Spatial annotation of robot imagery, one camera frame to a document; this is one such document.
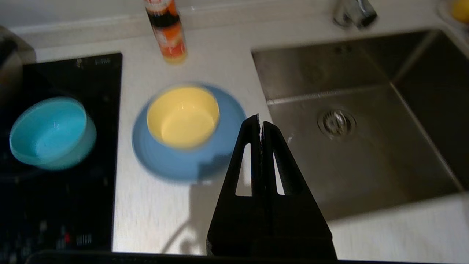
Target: faucet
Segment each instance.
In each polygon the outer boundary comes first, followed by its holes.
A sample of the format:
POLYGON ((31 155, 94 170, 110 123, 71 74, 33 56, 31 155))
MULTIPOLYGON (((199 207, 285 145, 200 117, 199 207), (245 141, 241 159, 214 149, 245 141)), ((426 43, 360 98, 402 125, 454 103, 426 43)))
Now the faucet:
POLYGON ((370 26, 378 17, 368 0, 339 0, 334 11, 333 22, 343 28, 352 23, 363 29, 370 26))

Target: black cooktop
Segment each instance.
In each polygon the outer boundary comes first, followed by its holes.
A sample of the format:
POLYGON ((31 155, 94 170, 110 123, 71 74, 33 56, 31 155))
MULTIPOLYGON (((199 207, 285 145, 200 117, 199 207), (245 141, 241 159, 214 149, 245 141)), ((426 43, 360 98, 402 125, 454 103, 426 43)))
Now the black cooktop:
POLYGON ((24 66, 23 85, 0 106, 0 264, 42 249, 111 250, 122 54, 24 66), (89 156, 49 172, 17 161, 10 129, 31 105, 56 96, 80 101, 96 130, 89 156))

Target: blue plate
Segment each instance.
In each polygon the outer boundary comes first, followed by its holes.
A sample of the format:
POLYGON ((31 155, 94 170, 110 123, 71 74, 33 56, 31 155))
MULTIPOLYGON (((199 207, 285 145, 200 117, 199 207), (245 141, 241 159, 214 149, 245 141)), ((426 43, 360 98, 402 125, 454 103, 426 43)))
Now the blue plate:
POLYGON ((246 115, 241 105, 229 94, 212 85, 201 85, 217 99, 220 120, 210 139, 201 147, 177 150, 156 141, 148 131, 146 113, 150 100, 142 109, 132 133, 134 152, 140 163, 151 173, 170 180, 196 182, 226 168, 246 115))

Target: orange can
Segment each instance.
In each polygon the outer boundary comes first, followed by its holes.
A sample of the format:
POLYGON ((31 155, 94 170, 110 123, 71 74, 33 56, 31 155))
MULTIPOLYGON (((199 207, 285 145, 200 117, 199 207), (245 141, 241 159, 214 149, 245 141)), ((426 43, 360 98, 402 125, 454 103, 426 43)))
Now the orange can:
POLYGON ((164 59, 179 63, 187 56, 181 20, 174 0, 144 0, 145 9, 164 59))

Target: blue bowl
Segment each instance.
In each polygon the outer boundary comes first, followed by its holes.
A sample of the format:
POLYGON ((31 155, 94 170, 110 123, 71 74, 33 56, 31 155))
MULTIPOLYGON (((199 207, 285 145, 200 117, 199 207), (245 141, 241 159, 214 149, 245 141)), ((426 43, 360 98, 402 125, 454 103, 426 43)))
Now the blue bowl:
POLYGON ((200 147, 180 150, 156 141, 146 123, 147 103, 138 115, 132 132, 132 144, 140 163, 152 174, 170 181, 195 183, 226 169, 246 115, 241 105, 222 89, 193 83, 209 90, 219 106, 219 124, 213 135, 200 147))
POLYGON ((82 104, 68 97, 41 101, 21 114, 10 150, 22 163, 59 171, 80 163, 96 142, 96 127, 82 104))

